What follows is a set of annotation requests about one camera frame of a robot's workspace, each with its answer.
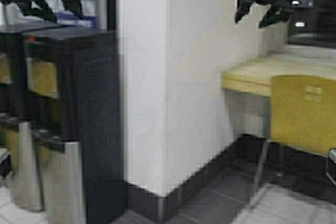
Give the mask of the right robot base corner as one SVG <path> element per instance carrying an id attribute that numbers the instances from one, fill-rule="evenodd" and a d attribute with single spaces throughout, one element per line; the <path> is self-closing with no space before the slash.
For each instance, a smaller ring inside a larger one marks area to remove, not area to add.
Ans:
<path id="1" fill-rule="evenodd" d="M 327 177 L 336 184 L 336 160 L 335 160 L 335 148 L 330 149 L 327 165 L 326 165 L 326 175 Z"/>

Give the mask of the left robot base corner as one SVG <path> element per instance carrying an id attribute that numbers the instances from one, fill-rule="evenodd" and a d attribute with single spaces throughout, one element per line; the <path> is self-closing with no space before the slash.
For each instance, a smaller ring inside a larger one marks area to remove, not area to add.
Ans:
<path id="1" fill-rule="evenodd" d="M 4 180 L 12 171 L 11 152 L 6 148 L 1 148 L 0 156 L 0 174 L 1 180 Z"/>

